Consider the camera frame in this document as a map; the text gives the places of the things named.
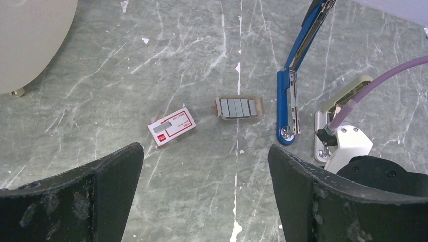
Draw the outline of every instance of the purple cable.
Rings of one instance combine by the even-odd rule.
[[[351,111],[357,106],[357,104],[375,87],[377,87],[382,82],[384,82],[395,74],[398,74],[411,67],[426,63],[428,63],[428,56],[410,60],[383,73],[382,75],[374,79],[370,84],[368,84],[364,89],[362,89],[353,99],[349,100],[342,108],[342,110],[340,110],[340,112],[334,117],[334,119],[326,125],[326,128],[328,128],[330,131],[334,131],[335,133],[337,127],[343,122],[343,120],[345,120],[345,118],[351,113]]]

